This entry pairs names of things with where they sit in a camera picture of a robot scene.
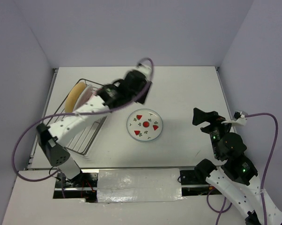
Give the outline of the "white strawberry pattern plate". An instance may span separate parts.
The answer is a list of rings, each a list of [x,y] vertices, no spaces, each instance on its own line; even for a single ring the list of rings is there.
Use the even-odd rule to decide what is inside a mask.
[[[162,133],[163,120],[153,110],[139,109],[129,115],[126,128],[133,139],[140,142],[150,142]]]

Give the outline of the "pink plate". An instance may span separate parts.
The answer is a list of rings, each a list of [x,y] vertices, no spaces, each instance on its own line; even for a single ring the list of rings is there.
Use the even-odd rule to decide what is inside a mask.
[[[101,89],[97,89],[97,90],[93,90],[92,92],[90,92],[88,94],[88,99],[87,102],[90,101],[93,97],[95,97],[97,95],[97,92],[100,91]]]

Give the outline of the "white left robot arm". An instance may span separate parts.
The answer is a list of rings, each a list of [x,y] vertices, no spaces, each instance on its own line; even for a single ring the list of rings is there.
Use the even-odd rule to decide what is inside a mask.
[[[152,84],[154,69],[138,65],[123,79],[103,85],[90,99],[72,113],[46,126],[37,126],[38,144],[50,165],[57,167],[73,187],[81,185],[83,174],[66,145],[84,128],[133,102],[143,104]]]

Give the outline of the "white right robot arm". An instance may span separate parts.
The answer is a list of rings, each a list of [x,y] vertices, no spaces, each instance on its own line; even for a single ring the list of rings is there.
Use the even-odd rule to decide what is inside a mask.
[[[193,125],[207,122],[200,130],[209,135],[214,158],[223,162],[215,166],[204,159],[195,168],[195,178],[199,183],[215,187],[236,207],[247,225],[282,225],[282,211],[275,205],[264,188],[266,172],[259,176],[253,162],[245,155],[247,146],[234,126],[244,126],[250,115],[236,111],[230,120],[218,112],[193,110]]]

